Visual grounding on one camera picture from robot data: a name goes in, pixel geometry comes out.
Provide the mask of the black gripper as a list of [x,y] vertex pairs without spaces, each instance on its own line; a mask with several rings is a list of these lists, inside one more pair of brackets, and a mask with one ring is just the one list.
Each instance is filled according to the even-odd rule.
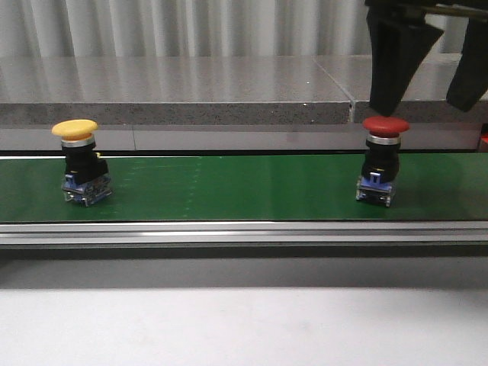
[[446,101],[468,112],[487,91],[487,1],[365,1],[372,49],[369,105],[390,116],[401,102],[422,61],[444,31],[425,21],[425,13],[470,18],[461,59]]

